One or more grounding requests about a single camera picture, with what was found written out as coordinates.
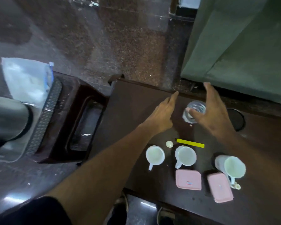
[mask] yellow stick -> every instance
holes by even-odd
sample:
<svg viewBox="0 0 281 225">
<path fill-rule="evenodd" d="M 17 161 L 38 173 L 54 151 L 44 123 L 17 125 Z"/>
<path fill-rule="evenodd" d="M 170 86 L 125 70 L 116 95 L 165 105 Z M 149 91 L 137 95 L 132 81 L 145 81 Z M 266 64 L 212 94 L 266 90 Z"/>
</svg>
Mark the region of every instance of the yellow stick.
<svg viewBox="0 0 281 225">
<path fill-rule="evenodd" d="M 177 138 L 176 141 L 178 143 L 187 144 L 187 145 L 191 145 L 191 146 L 196 146 L 196 147 L 200 147 L 200 148 L 205 147 L 204 144 L 200 144 L 200 143 L 196 143 L 196 142 L 192 142 L 192 141 L 188 141 L 188 140 L 182 140 L 182 139 L 178 139 Z"/>
</svg>

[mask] hand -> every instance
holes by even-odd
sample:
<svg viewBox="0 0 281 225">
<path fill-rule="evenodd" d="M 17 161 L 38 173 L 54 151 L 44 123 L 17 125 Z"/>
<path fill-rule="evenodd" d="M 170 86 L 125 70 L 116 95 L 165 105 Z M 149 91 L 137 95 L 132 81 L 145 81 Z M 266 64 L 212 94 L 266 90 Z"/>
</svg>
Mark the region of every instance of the hand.
<svg viewBox="0 0 281 225">
<path fill-rule="evenodd" d="M 220 140 L 225 137 L 227 133 L 233 133 L 235 131 L 229 119 L 225 104 L 221 100 L 218 92 L 210 83 L 205 82 L 204 87 L 207 91 L 206 113 L 202 114 L 195 109 L 186 109 L 200 125 Z"/>
<path fill-rule="evenodd" d="M 173 126 L 171 115 L 174 111 L 179 92 L 161 102 L 147 118 L 143 125 L 148 125 L 153 134 L 162 133 Z"/>
</svg>

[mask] plastic bag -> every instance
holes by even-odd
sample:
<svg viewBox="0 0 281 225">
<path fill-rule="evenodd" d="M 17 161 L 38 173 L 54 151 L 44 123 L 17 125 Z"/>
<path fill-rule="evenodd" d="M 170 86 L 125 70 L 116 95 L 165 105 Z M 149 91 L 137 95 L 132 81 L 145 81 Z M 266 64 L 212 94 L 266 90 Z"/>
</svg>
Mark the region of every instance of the plastic bag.
<svg viewBox="0 0 281 225">
<path fill-rule="evenodd" d="M 12 98 L 42 108 L 53 83 L 53 65 L 16 57 L 3 57 L 1 65 Z"/>
</svg>

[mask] white mug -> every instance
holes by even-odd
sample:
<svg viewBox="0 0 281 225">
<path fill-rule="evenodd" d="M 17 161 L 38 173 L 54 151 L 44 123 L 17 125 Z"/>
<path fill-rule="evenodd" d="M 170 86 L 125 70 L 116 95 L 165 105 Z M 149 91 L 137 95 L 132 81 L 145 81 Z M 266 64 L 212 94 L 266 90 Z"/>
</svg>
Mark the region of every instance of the white mug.
<svg viewBox="0 0 281 225">
<path fill-rule="evenodd" d="M 231 188 L 240 189 L 235 179 L 243 177 L 246 173 L 246 165 L 240 159 L 235 156 L 219 155 L 215 158 L 214 164 L 226 175 Z"/>
<path fill-rule="evenodd" d="M 175 157 L 177 159 L 176 169 L 179 169 L 182 165 L 191 166 L 197 160 L 195 151 L 188 146 L 179 146 L 175 151 Z"/>
<path fill-rule="evenodd" d="M 153 165 L 160 165 L 165 160 L 165 152 L 161 147 L 153 145 L 148 147 L 146 151 L 146 158 L 150 163 L 149 170 L 152 170 Z"/>
</svg>

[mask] shoe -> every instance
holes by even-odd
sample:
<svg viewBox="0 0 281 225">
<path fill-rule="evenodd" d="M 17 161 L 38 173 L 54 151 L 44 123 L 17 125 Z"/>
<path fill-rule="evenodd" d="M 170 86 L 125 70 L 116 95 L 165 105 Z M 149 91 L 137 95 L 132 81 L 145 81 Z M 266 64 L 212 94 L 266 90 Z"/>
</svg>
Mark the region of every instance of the shoe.
<svg viewBox="0 0 281 225">
<path fill-rule="evenodd" d="M 170 219 L 173 220 L 173 222 L 175 221 L 175 214 L 173 211 L 163 208 L 161 207 L 157 213 L 157 224 L 159 225 L 160 219 L 162 217 L 169 217 Z"/>
<path fill-rule="evenodd" d="M 114 203 L 114 206 L 116 204 L 125 204 L 126 206 L 126 212 L 128 212 L 128 200 L 126 195 L 122 192 L 121 196 L 116 200 L 116 202 Z"/>
</svg>

